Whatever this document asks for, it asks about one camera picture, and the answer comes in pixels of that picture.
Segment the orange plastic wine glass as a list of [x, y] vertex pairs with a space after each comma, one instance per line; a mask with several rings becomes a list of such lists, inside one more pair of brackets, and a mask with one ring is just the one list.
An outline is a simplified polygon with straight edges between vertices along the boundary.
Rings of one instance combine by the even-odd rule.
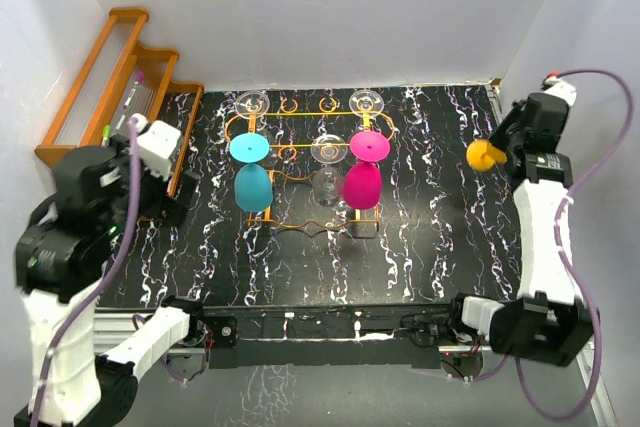
[[486, 172], [496, 164], [504, 164], [507, 161], [507, 156], [488, 140], [477, 139], [467, 147], [466, 160], [468, 165], [475, 171]]

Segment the teal plastic wine glass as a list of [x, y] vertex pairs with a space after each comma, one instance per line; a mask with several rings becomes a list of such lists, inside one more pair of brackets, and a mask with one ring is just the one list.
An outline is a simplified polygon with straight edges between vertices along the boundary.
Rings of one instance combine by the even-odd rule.
[[244, 133], [232, 139], [229, 151], [242, 164], [234, 179], [236, 204], [249, 213], [266, 210], [273, 202], [273, 189], [260, 162], [269, 154], [268, 140], [257, 133]]

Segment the clear champagne flute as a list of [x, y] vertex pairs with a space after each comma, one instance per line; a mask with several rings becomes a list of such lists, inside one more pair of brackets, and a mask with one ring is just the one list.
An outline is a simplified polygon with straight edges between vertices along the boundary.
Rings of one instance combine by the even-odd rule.
[[266, 169], [274, 168], [279, 160], [274, 148], [275, 138], [268, 131], [266, 124], [266, 114], [270, 105], [269, 97], [260, 91], [245, 92], [235, 101], [236, 114], [248, 122], [248, 131], [263, 136], [269, 142], [269, 153], [259, 162]]

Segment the clear large wine glass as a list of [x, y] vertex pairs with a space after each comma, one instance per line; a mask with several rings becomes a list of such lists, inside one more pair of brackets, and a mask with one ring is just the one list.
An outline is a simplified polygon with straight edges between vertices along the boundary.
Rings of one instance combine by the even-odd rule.
[[349, 98], [351, 112], [361, 119], [364, 130], [370, 130], [372, 120], [384, 111], [384, 101], [378, 92], [362, 89], [354, 92]]

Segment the clear short wine glass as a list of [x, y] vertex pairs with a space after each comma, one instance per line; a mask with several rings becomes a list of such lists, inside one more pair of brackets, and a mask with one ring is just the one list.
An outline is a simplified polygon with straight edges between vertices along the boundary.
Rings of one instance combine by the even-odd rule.
[[320, 169], [312, 176], [314, 200], [320, 206], [332, 207], [341, 198], [344, 176], [336, 165], [345, 159], [347, 143], [338, 135], [323, 134], [312, 142], [310, 152], [321, 164]]

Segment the pink plastic wine glass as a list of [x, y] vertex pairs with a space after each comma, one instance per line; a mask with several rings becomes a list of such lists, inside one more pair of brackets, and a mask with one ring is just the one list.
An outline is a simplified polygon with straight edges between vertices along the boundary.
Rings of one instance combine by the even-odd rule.
[[365, 130], [352, 137], [349, 148], [357, 163], [345, 177], [343, 198], [353, 209], [373, 208], [382, 192], [382, 177], [377, 164], [388, 157], [390, 142], [381, 133]]

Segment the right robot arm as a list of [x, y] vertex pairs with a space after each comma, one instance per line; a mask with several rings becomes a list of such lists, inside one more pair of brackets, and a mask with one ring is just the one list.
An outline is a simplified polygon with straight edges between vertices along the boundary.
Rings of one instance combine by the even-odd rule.
[[556, 85], [514, 103], [488, 139], [467, 148], [476, 171], [503, 165], [520, 223], [521, 280], [516, 298], [499, 302], [460, 294], [446, 318], [447, 335], [466, 344], [481, 336], [493, 352], [565, 367], [594, 328], [585, 295], [565, 266], [571, 257], [566, 204], [573, 173], [557, 146], [577, 94]]

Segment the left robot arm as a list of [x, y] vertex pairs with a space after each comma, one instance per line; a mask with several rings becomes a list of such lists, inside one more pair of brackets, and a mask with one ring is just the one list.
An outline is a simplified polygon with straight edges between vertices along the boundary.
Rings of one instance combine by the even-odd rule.
[[33, 387], [17, 426], [113, 426], [142, 377], [169, 349], [200, 343], [199, 302], [170, 297], [125, 341], [94, 351], [95, 307], [123, 264], [140, 217], [186, 217], [198, 181], [177, 197], [139, 147], [83, 146], [53, 168], [55, 192], [32, 212], [15, 247], [16, 283], [29, 319]]

